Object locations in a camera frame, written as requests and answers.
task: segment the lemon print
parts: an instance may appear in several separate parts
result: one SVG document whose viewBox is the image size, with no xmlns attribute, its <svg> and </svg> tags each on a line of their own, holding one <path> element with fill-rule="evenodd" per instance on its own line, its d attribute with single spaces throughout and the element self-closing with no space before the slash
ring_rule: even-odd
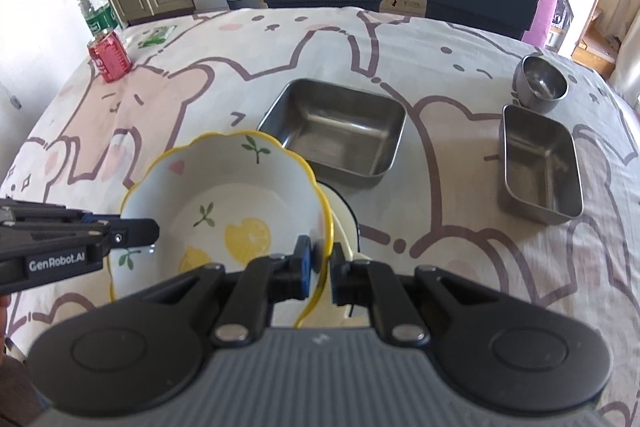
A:
<svg viewBox="0 0 640 427">
<path fill-rule="evenodd" d="M 227 225 L 225 246 L 231 256 L 246 266 L 249 261 L 269 253 L 271 232 L 257 217 L 247 217 L 240 225 Z"/>
<path fill-rule="evenodd" d="M 184 273 L 194 268 L 199 268 L 205 264 L 211 263 L 209 254 L 200 248 L 187 247 L 187 250 L 182 254 L 180 259 L 180 266 L 178 266 L 178 272 Z"/>
</svg>

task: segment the rectangular metal container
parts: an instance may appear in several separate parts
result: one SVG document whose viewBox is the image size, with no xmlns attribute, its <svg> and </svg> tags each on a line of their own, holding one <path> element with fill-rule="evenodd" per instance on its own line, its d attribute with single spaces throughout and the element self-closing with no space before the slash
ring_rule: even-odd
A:
<svg viewBox="0 0 640 427">
<path fill-rule="evenodd" d="M 405 118 L 401 103 L 387 96 L 300 78 L 258 130 L 300 154 L 319 180 L 370 187 L 393 165 Z"/>
<path fill-rule="evenodd" d="M 547 225 L 580 216 L 582 186 L 569 130 L 529 109 L 506 105 L 500 133 L 501 209 Z"/>
</svg>

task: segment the soda can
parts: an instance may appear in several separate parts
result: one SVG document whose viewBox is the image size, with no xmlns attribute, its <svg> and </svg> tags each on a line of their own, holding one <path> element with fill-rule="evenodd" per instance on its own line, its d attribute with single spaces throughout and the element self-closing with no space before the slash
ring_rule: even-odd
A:
<svg viewBox="0 0 640 427">
<path fill-rule="evenodd" d="M 115 82 L 131 70 L 131 60 L 113 30 L 102 30 L 87 44 L 89 56 L 105 82 Z"/>
</svg>

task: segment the stainless steel container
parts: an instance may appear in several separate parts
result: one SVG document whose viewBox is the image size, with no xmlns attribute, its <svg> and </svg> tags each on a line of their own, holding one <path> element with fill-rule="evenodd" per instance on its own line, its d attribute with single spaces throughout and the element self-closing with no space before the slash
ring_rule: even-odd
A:
<svg viewBox="0 0 640 427">
<path fill-rule="evenodd" d="M 406 111 L 387 96 L 301 78 L 258 130 L 309 162 L 319 180 L 376 185 L 393 165 Z"/>
<path fill-rule="evenodd" d="M 580 171 L 568 129 L 529 109 L 506 105 L 500 133 L 501 209 L 547 225 L 580 216 Z"/>
<path fill-rule="evenodd" d="M 516 92 L 524 107 L 551 111 L 569 91 L 566 78 L 544 58 L 524 57 L 516 69 Z"/>
</svg>

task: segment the bunny print tablecloth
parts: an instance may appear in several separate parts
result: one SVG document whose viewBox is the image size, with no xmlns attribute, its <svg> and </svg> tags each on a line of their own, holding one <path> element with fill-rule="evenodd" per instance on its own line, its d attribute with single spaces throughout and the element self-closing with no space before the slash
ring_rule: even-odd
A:
<svg viewBox="0 0 640 427">
<path fill-rule="evenodd" d="M 155 26 L 165 44 L 138 49 Z M 598 409 L 640 426 L 640 159 L 604 81 L 522 42 L 355 8 L 239 10 L 127 29 L 134 68 L 107 84 L 89 60 L 20 149 L 0 194 L 117 213 L 162 152 L 207 131 L 254 129 L 296 78 L 370 90 L 408 119 L 396 163 L 375 188 L 337 186 L 363 253 L 403 273 L 435 264 L 597 328 L 614 371 Z M 496 203 L 500 113 L 514 70 L 542 55 L 569 80 L 549 117 L 573 134 L 584 213 L 556 227 Z M 129 269 L 130 263 L 111 266 Z M 110 300 L 107 269 L 14 295 L 8 334 L 27 353 L 50 324 Z"/>
</svg>

